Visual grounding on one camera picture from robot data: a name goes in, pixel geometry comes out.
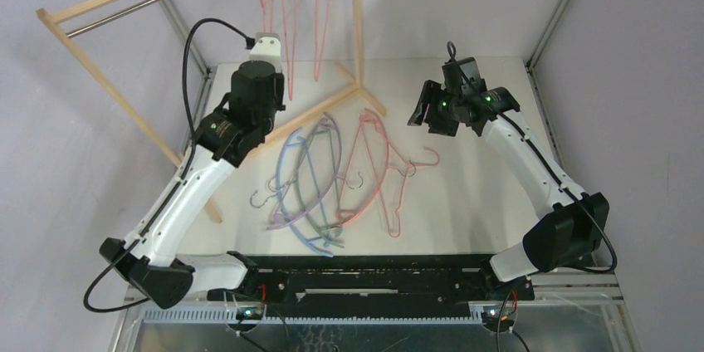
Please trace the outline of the purple plastic hanger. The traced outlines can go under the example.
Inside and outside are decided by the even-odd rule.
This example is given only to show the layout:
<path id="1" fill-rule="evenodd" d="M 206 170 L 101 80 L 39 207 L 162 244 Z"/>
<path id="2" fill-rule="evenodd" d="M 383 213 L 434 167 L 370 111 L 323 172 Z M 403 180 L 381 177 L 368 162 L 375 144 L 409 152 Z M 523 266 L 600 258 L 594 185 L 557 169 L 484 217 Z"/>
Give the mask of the purple plastic hanger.
<path id="1" fill-rule="evenodd" d="M 340 179 L 339 173 L 340 173 L 340 161 L 341 161 L 341 153 L 342 153 L 342 141 L 341 141 L 341 137 L 340 137 L 339 126 L 337 125 L 337 122 L 330 114 L 328 114 L 327 112 L 324 112 L 323 117 L 316 123 L 313 130 L 318 130 L 319 134 L 328 134 L 329 139 L 330 139 L 331 163 L 333 165 L 332 177 L 330 178 L 330 181 L 328 182 L 328 184 L 324 188 L 320 188 L 320 191 L 324 192 L 327 188 L 330 188 L 329 189 L 329 191 L 330 191 L 332 188 L 334 188 L 336 195 L 339 195 L 338 180 Z M 310 156 L 310 159 L 311 159 L 311 163 L 312 163 L 312 165 L 309 165 L 310 172 L 311 172 L 311 169 L 314 169 L 314 165 L 313 165 L 311 156 Z M 295 190 L 295 191 L 296 191 L 296 196 L 298 198 L 302 198 L 299 185 L 298 185 L 298 190 Z M 274 192 L 273 197 L 276 197 L 276 190 L 273 189 L 273 192 Z M 270 218 L 271 225 L 266 228 L 267 231 L 281 229 L 280 226 L 278 226 L 278 228 L 277 228 L 276 223 L 272 221 L 272 218 L 282 219 L 281 216 L 275 215 L 274 211 L 272 212 L 271 218 Z M 329 229 L 331 229 L 331 226 L 328 224 L 328 225 L 326 225 L 326 227 L 322 227 L 322 229 L 329 230 Z"/>

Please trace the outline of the green plastic hanger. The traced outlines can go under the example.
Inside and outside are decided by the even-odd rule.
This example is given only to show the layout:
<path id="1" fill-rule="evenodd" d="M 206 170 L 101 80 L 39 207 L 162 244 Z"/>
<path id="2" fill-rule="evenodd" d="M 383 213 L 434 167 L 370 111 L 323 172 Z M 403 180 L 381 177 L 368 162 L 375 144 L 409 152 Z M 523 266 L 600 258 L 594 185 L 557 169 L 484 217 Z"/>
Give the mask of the green plastic hanger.
<path id="1" fill-rule="evenodd" d="M 330 153 L 330 163 L 332 166 L 330 179 L 323 187 L 318 182 L 315 171 L 315 163 L 313 161 L 311 148 L 318 136 L 327 137 L 328 151 Z M 296 155 L 296 170 L 295 180 L 293 182 L 294 193 L 296 200 L 299 203 L 303 218 L 308 222 L 309 226 L 315 231 L 317 237 L 303 238 L 305 244 L 315 253 L 324 257 L 332 257 L 334 253 L 329 250 L 329 247 L 344 248 L 344 242 L 341 240 L 343 233 L 342 225 L 335 222 L 332 223 L 328 217 L 325 208 L 325 200 L 330 191 L 334 193 L 335 200 L 340 197 L 340 184 L 343 183 L 340 177 L 340 164 L 342 143 L 339 126 L 337 122 L 330 116 L 324 115 L 307 134 L 306 137 L 300 139 L 301 146 Z M 310 173 L 310 180 L 313 183 L 313 192 L 315 199 L 306 201 L 301 190 L 301 166 L 307 164 Z"/>

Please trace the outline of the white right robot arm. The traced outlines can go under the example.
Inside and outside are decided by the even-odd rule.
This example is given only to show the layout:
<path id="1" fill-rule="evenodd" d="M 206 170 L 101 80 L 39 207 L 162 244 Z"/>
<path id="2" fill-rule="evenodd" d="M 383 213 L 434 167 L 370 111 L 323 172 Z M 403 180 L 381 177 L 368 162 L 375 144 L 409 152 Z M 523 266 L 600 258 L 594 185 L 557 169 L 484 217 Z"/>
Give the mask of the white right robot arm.
<path id="1" fill-rule="evenodd" d="M 512 93 L 488 88 L 473 58 L 451 58 L 442 73 L 443 82 L 424 82 L 408 125 L 451 137 L 460 125 L 471 128 L 508 164 L 537 216 L 520 242 L 489 259 L 479 278 L 483 294 L 500 299 L 519 277 L 572 267 L 608 246 L 608 200 L 588 193 L 545 152 Z"/>

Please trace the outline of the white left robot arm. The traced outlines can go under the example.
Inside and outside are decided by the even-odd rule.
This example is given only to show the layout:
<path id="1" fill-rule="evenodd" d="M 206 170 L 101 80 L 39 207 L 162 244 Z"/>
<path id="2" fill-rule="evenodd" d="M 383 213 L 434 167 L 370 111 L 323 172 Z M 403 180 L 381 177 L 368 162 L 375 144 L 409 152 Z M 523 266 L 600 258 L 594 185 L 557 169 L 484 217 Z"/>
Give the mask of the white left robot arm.
<path id="1" fill-rule="evenodd" d="M 124 238 L 107 238 L 100 254 L 110 268 L 162 309 L 195 293 L 228 289 L 241 300 L 258 292 L 252 263 L 237 252 L 184 255 L 178 247 L 206 202 L 272 131 L 283 111 L 285 77 L 265 61 L 245 61 L 231 90 L 202 118 L 195 142 L 158 201 Z"/>

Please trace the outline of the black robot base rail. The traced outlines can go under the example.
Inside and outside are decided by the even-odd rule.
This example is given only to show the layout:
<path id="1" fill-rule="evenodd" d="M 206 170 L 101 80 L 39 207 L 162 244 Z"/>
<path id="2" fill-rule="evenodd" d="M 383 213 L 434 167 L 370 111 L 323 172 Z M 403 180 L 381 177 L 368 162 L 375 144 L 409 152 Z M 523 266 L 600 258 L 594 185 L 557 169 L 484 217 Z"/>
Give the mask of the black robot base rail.
<path id="1" fill-rule="evenodd" d="M 501 303 L 581 306 L 599 294 L 586 274 L 571 270 L 500 283 L 488 261 L 487 254 L 251 256 L 243 285 L 187 297 L 164 314 L 178 321 L 252 320 L 244 310 L 261 307 L 293 323 L 448 323 L 477 320 L 479 308 Z"/>

